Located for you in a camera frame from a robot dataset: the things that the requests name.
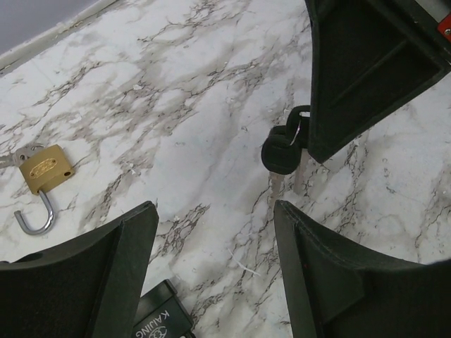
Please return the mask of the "brass padlock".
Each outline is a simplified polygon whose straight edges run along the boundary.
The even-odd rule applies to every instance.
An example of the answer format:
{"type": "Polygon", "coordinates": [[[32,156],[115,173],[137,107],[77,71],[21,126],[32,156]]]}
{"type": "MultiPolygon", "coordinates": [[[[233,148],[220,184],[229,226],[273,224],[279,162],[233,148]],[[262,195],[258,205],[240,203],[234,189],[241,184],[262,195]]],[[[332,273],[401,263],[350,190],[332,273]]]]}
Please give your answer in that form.
{"type": "Polygon", "coordinates": [[[47,210],[47,220],[40,228],[33,229],[28,225],[21,211],[15,211],[14,216],[24,233],[31,236],[46,234],[56,219],[56,211],[47,193],[71,178],[75,173],[74,168],[63,148],[58,144],[46,146],[18,168],[29,190],[42,200],[47,210]]]}

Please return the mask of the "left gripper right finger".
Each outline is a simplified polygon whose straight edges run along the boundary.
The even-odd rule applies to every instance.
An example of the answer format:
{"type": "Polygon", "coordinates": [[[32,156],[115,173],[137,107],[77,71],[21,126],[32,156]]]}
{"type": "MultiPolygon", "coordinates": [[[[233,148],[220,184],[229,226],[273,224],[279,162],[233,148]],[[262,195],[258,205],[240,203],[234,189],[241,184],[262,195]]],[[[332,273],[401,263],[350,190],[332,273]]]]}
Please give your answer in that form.
{"type": "Polygon", "coordinates": [[[295,337],[449,337],[450,262],[381,254],[287,201],[274,226],[295,337]]]}

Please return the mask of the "black head key bunch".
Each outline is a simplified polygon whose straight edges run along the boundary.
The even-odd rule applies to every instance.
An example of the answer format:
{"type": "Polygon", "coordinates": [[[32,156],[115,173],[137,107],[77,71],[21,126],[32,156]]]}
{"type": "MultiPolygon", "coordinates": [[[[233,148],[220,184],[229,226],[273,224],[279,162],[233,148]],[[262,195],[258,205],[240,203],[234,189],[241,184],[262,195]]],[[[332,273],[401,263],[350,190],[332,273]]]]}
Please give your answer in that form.
{"type": "Polygon", "coordinates": [[[294,107],[286,124],[272,127],[263,143],[261,162],[270,172],[270,206],[278,199],[286,175],[294,175],[293,192],[301,193],[303,175],[309,161],[309,113],[309,105],[294,107]]]}

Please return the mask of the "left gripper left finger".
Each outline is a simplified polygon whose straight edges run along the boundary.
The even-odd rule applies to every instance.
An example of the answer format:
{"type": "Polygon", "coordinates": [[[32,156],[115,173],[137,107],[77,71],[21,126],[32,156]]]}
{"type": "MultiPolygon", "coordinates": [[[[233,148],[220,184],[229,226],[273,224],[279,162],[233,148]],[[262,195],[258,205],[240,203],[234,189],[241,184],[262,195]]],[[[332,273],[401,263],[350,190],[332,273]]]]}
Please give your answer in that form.
{"type": "Polygon", "coordinates": [[[67,242],[1,262],[1,336],[130,337],[158,223],[146,201],[67,242]]]}

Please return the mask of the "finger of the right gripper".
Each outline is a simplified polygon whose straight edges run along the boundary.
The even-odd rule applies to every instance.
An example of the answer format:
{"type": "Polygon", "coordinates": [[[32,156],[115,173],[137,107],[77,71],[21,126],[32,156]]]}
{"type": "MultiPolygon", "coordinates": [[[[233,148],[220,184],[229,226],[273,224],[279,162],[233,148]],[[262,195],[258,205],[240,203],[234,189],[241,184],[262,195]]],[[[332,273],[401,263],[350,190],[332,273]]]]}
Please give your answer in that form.
{"type": "Polygon", "coordinates": [[[450,72],[449,1],[308,1],[319,163],[450,72]]]}

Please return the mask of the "silver small key bunch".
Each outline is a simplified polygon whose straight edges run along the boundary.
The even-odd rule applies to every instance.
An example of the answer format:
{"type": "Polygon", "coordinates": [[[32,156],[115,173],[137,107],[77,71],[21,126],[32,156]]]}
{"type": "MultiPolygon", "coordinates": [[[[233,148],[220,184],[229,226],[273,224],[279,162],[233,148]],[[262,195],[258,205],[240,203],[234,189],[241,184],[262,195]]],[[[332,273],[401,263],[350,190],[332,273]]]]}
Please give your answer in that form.
{"type": "Polygon", "coordinates": [[[27,159],[40,152],[45,145],[40,143],[32,143],[19,148],[13,153],[1,156],[0,169],[11,166],[20,167],[27,159]]]}

